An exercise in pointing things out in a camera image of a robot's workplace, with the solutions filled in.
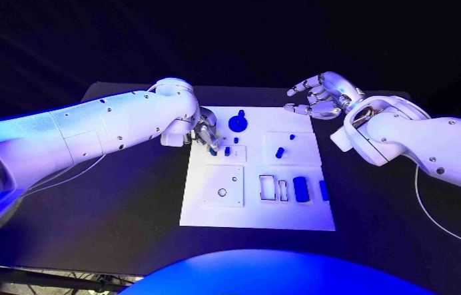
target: table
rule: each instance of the table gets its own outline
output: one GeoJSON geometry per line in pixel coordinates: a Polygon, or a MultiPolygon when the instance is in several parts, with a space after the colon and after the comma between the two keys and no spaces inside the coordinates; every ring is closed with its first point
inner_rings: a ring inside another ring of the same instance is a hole
{"type": "MultiPolygon", "coordinates": [[[[95,83],[84,100],[147,87],[95,83]]],[[[195,94],[211,106],[280,107],[293,101],[286,89],[273,88],[195,87],[195,94]]],[[[460,293],[461,242],[420,208],[414,163],[401,156],[376,167],[355,151],[343,153],[330,140],[340,125],[340,118],[313,119],[336,232],[179,226],[191,148],[163,147],[155,139],[23,200],[0,229],[0,265],[146,275],[219,250],[286,249],[363,264],[438,293],[460,293]]],[[[460,215],[431,204],[460,188],[425,174],[420,182],[431,214],[460,234],[460,215]]]]}

